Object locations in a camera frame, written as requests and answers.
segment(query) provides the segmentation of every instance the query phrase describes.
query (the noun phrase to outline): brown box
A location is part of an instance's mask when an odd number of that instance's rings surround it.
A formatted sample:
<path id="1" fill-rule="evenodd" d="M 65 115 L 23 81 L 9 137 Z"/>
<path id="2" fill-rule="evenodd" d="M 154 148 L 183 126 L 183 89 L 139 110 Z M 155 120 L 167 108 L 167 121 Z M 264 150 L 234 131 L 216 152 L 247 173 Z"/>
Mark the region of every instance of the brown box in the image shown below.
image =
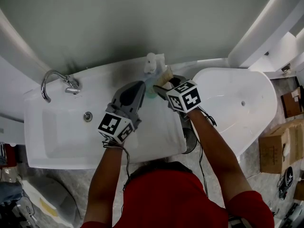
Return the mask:
<path id="1" fill-rule="evenodd" d="M 278 125 L 258 141 L 261 172 L 280 174 L 304 157 L 304 119 Z"/>
<path id="2" fill-rule="evenodd" d="M 297 183 L 294 193 L 294 199 L 304 200 L 304 180 Z"/>
<path id="3" fill-rule="evenodd" d="M 300 104 L 300 99 L 301 99 L 300 87 L 296 88 L 292 92 L 282 95 L 281 99 L 284 108 L 285 118 L 291 116 L 297 116 L 303 113 L 303 109 Z"/>

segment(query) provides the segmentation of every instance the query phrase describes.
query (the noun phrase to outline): chrome faucet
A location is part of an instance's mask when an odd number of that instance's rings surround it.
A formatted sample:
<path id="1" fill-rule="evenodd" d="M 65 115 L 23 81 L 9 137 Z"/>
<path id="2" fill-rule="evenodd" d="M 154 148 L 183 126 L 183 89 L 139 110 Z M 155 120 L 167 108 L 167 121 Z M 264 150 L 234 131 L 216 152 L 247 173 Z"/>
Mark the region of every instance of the chrome faucet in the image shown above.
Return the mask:
<path id="1" fill-rule="evenodd" d="M 63 79 L 63 82 L 65 82 L 67 85 L 69 85 L 69 87 L 66 88 L 66 90 L 65 90 L 66 93 L 71 93 L 71 94 L 77 95 L 80 92 L 79 83 L 75 79 L 73 79 L 71 76 L 69 76 L 69 75 L 64 76 L 55 70 L 49 70 L 44 75 L 44 78 L 43 78 L 43 81 L 41 84 L 41 94 L 42 94 L 43 99 L 45 99 L 45 101 L 47 103 L 51 102 L 51 98 L 47 95 L 46 83 L 47 83 L 48 77 L 52 74 L 58 75 L 60 78 Z"/>

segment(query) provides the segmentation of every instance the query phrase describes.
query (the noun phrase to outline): white bathtub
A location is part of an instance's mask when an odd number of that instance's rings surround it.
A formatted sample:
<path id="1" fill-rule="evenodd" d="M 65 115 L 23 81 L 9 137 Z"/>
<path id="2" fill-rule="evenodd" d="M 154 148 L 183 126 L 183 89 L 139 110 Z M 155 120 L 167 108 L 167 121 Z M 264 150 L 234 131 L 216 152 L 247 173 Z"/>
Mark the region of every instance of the white bathtub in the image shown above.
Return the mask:
<path id="1" fill-rule="evenodd" d="M 237 157 L 276 114 L 275 89 L 263 73 L 239 68 L 206 68 L 193 80 L 198 84 L 200 106 L 215 119 L 217 131 Z"/>

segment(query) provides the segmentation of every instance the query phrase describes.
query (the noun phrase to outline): marker cube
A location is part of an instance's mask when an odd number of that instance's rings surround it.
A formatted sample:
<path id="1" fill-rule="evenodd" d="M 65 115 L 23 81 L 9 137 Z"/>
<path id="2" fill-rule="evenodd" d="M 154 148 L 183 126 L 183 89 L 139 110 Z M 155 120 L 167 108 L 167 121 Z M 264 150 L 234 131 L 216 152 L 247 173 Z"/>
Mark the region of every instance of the marker cube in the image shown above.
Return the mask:
<path id="1" fill-rule="evenodd" d="M 98 131 L 106 139 L 122 144 L 134 131 L 134 126 L 130 119 L 106 112 Z"/>
<path id="2" fill-rule="evenodd" d="M 193 80 L 177 86 L 167 92 L 169 102 L 174 110 L 187 113 L 200 104 L 197 84 Z"/>

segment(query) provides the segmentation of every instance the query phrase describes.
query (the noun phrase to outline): sink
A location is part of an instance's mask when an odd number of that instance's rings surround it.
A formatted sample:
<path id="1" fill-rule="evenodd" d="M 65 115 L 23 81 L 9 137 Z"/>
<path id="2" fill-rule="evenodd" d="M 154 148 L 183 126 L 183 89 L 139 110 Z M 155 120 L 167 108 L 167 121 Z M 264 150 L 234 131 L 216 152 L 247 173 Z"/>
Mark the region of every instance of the sink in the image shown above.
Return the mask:
<path id="1" fill-rule="evenodd" d="M 163 55 L 157 55 L 158 61 Z M 81 84 L 77 95 L 65 93 L 61 80 L 47 84 L 47 103 L 40 88 L 25 94 L 25 142 L 30 167 L 49 169 L 96 168 L 104 154 L 97 131 L 116 90 L 143 80 L 145 57 L 99 66 L 73 75 Z M 125 142 L 130 162 L 145 162 L 186 151 L 179 115 L 160 97 L 147 98 L 138 115 L 142 122 Z M 92 120 L 86 122 L 84 113 Z"/>

